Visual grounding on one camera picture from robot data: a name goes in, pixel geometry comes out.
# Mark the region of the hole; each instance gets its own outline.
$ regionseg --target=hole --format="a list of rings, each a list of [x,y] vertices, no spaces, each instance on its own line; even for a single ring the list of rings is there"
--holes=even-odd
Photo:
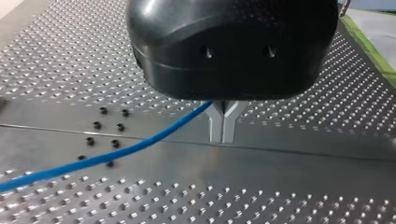
[[[201,54],[202,54],[202,55],[205,55],[205,57],[206,57],[207,59],[213,58],[213,50],[210,49],[209,47],[203,47],[203,48],[201,48]]]
[[[267,58],[275,58],[277,54],[277,49],[274,46],[265,47],[263,54]]]

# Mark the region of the perforated metal plate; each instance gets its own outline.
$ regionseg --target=perforated metal plate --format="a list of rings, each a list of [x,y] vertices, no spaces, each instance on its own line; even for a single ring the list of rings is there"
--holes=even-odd
[[[198,106],[144,82],[124,6],[55,1],[2,51],[0,181],[134,144]],[[232,146],[208,145],[201,116],[132,157],[0,195],[0,222],[391,224],[394,93],[340,24],[315,86],[250,102]]]
[[[12,128],[0,132],[2,155],[7,154],[0,159],[1,181],[102,153],[113,140],[95,136],[95,145],[81,147],[78,140],[87,134]],[[160,143],[111,167],[100,165],[4,193],[0,220],[392,223],[394,168],[394,163],[379,161]]]

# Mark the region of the black small part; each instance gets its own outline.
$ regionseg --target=black small part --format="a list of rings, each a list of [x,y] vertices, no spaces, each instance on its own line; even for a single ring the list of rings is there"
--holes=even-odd
[[[110,162],[106,163],[106,166],[108,168],[113,168],[114,167],[114,161],[110,161]]]
[[[119,132],[123,132],[125,131],[125,126],[123,126],[121,123],[117,124],[117,130],[119,130]]]
[[[112,140],[111,144],[113,145],[114,148],[120,147],[120,141],[117,139]]]
[[[82,161],[82,160],[87,159],[87,157],[84,156],[84,155],[81,155],[81,156],[78,156],[77,159],[78,159],[79,161]]]
[[[102,128],[102,124],[99,121],[96,121],[93,123],[93,128],[99,130]]]
[[[103,115],[107,114],[107,108],[102,106],[102,107],[99,108],[99,110],[100,110],[101,114],[103,114]]]
[[[129,117],[129,111],[127,109],[122,109],[121,110],[122,115],[126,118]]]
[[[95,141],[93,140],[92,137],[87,137],[85,140],[87,141],[88,146],[91,147],[91,146],[95,145]]]

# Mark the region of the black robot head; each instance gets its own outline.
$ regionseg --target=black robot head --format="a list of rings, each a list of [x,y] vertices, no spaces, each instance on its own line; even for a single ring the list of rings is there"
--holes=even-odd
[[[291,97],[318,77],[335,0],[130,0],[128,31],[147,82],[193,100]]]

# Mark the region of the blue hose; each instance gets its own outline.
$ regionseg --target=blue hose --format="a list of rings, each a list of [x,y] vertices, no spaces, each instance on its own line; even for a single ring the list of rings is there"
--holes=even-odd
[[[176,130],[179,128],[183,127],[185,124],[189,123],[192,119],[197,117],[199,114],[204,112],[208,107],[212,105],[212,102],[205,102],[201,104],[199,107],[191,111],[189,114],[184,116],[183,118],[179,119],[175,123],[173,123],[171,126],[167,127],[166,129],[162,130],[159,133],[154,134],[153,136],[146,138],[136,145],[130,146],[130,147],[125,147],[122,149],[119,149],[117,151],[112,151],[108,152],[102,155],[94,156],[91,158],[88,158],[86,160],[82,161],[75,161],[71,162],[65,165],[57,166],[48,170],[44,171],[38,171],[35,173],[32,173],[30,175],[24,175],[17,177],[15,179],[3,182],[0,184],[0,193],[15,189],[21,186],[29,185],[32,184],[36,181],[40,180],[45,180],[45,179],[50,179],[59,175],[64,175],[67,173],[75,172],[78,170],[82,170],[85,168],[89,168],[101,163],[105,162],[110,162],[114,161],[116,159],[119,159],[121,157],[125,157],[128,155],[131,155],[137,151],[140,151],[146,147],[150,147],[157,142],[163,140],[165,137],[169,136],[171,133],[174,133]]]

